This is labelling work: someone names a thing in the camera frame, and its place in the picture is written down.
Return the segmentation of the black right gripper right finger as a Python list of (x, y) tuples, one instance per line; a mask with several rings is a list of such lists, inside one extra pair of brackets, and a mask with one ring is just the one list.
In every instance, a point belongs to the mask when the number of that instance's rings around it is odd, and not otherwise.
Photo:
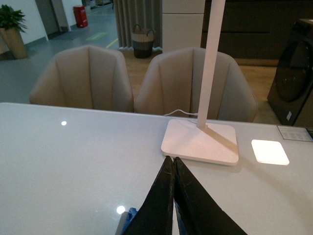
[(245, 235), (225, 213), (183, 161), (174, 158), (174, 200), (181, 235)]

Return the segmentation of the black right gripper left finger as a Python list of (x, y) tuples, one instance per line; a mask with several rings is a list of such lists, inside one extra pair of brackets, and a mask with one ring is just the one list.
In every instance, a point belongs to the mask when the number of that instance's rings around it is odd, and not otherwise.
[(170, 235), (173, 226), (175, 169), (165, 160), (141, 208), (125, 229), (126, 235)]

